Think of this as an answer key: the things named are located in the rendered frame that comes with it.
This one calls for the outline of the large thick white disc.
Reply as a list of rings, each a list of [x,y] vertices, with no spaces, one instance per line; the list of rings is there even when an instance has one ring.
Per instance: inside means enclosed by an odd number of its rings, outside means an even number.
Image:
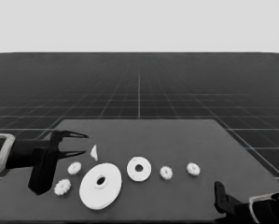
[[[79,197],[86,207],[101,210],[117,199],[121,186],[119,168],[109,162],[101,163],[91,168],[83,177]]]

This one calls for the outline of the white round carrier with pins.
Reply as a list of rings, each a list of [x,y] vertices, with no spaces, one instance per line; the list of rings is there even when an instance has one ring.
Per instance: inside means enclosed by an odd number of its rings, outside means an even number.
[[[127,174],[135,182],[146,181],[151,175],[151,164],[144,157],[133,157],[127,164]]]

